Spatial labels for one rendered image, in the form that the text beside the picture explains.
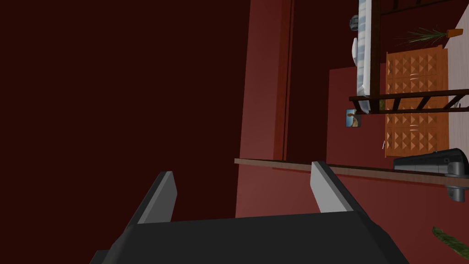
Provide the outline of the orange wooden dresser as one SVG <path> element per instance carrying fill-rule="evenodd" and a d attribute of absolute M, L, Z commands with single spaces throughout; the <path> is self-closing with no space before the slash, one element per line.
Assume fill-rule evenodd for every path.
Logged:
<path fill-rule="evenodd" d="M 448 89 L 448 54 L 442 45 L 387 54 L 386 93 Z M 386 156 L 405 157 L 449 149 L 448 113 L 386 115 Z"/>

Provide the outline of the green plant in orange pot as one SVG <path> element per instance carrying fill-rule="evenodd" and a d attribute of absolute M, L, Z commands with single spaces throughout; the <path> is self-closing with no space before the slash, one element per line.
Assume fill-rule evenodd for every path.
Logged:
<path fill-rule="evenodd" d="M 408 31 L 409 36 L 404 38 L 398 38 L 403 40 L 404 44 L 417 44 L 417 43 L 430 43 L 435 44 L 436 42 L 443 39 L 450 39 L 457 36 L 461 36 L 464 33 L 463 28 L 452 28 L 446 31 L 438 31 L 436 29 L 426 29 L 419 27 L 417 31 Z"/>

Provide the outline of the dark wooden bed white mattress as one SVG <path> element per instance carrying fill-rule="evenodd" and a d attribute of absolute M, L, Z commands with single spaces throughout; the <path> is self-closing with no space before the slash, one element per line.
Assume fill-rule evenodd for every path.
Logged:
<path fill-rule="evenodd" d="M 358 0 L 358 37 L 352 45 L 357 66 L 357 95 L 349 98 L 357 114 L 469 112 L 469 106 L 454 108 L 456 102 L 469 95 L 469 89 L 380 94 L 382 15 L 381 0 Z M 453 96 L 453 99 L 443 108 L 425 108 L 431 98 L 443 96 Z"/>

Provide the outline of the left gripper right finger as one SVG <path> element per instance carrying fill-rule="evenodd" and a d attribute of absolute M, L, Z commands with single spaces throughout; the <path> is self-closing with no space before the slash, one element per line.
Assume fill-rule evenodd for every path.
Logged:
<path fill-rule="evenodd" d="M 323 161 L 311 164 L 310 187 L 321 213 L 353 211 L 348 191 Z"/>

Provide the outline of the small blue wall picture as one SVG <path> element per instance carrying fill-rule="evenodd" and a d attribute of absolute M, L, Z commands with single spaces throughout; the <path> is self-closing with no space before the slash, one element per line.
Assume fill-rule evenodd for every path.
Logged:
<path fill-rule="evenodd" d="M 346 110 L 346 127 L 361 127 L 362 117 L 355 109 Z"/>

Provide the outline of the green leafy plant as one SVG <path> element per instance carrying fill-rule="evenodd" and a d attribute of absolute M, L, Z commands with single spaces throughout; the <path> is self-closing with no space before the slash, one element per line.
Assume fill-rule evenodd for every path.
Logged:
<path fill-rule="evenodd" d="M 464 259 L 469 260 L 469 246 L 462 243 L 453 236 L 446 234 L 442 229 L 439 229 L 435 226 L 431 231 L 439 241 L 450 247 L 454 252 L 462 256 Z"/>

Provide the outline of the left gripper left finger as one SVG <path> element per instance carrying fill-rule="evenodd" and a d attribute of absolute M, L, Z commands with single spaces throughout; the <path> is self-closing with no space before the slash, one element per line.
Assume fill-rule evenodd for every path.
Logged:
<path fill-rule="evenodd" d="M 176 197 L 177 188 L 173 172 L 160 172 L 127 226 L 170 222 Z"/>

